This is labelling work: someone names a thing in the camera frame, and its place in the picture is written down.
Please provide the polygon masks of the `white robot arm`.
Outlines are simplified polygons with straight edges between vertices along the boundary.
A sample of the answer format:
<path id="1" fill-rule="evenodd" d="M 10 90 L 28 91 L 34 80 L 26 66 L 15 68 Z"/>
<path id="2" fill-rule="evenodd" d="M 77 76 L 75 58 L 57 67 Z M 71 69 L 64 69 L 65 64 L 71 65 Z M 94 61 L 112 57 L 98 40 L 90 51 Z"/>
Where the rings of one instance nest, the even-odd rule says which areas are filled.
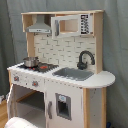
<path id="1" fill-rule="evenodd" d="M 23 118 L 13 117 L 7 121 L 4 128 L 37 128 L 37 127 Z"/>

